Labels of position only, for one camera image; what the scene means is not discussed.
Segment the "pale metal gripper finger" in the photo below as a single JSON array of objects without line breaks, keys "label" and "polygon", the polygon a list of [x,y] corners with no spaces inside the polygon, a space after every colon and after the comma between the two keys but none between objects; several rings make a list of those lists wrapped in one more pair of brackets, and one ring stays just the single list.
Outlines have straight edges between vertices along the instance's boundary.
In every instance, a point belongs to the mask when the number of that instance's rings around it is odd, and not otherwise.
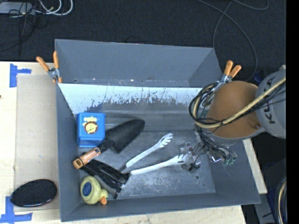
[{"label": "pale metal gripper finger", "polygon": [[189,158],[187,161],[187,171],[193,172],[199,169],[201,166],[201,160],[199,158]]},{"label": "pale metal gripper finger", "polygon": [[183,144],[178,145],[178,149],[180,154],[191,154],[194,151],[191,142],[185,142]]}]

